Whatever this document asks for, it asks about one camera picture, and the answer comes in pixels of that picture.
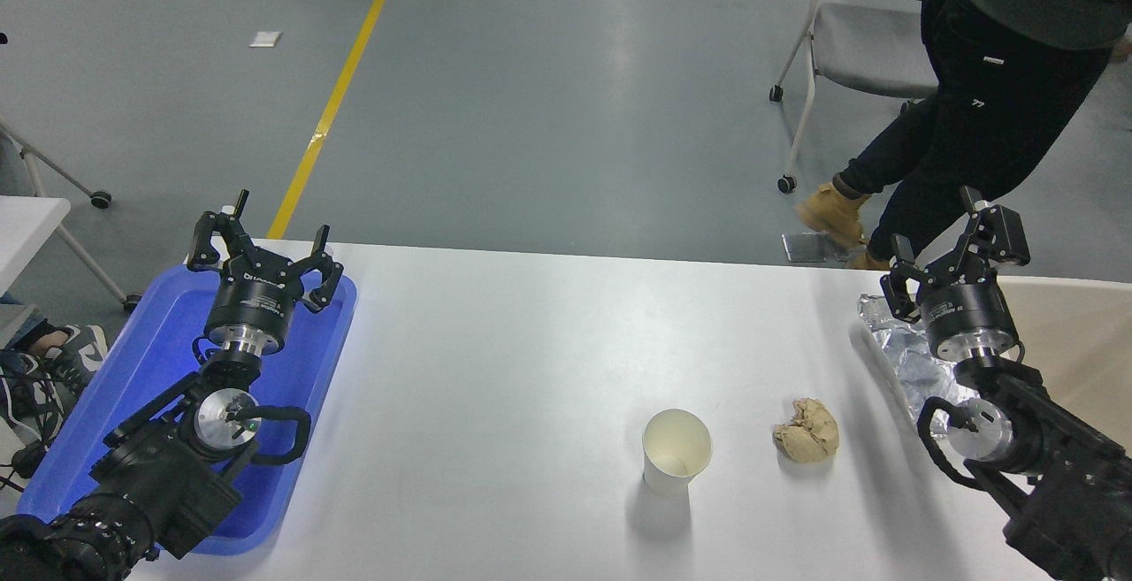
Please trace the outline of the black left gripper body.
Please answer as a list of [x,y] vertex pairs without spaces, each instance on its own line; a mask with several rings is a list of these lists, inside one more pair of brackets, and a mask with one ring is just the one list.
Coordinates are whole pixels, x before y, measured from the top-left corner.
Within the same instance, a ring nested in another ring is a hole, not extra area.
[[284,340],[305,294],[301,276],[275,273],[261,279],[250,271],[218,268],[218,291],[205,322],[205,335],[223,340],[230,330],[256,330],[271,340]]

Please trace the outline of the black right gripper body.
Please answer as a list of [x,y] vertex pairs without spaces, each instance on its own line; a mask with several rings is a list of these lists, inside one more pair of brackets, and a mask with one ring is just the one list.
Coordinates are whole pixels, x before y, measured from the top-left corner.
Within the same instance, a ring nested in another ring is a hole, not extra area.
[[990,276],[918,288],[918,311],[931,350],[1007,350],[1020,336],[1006,297]]

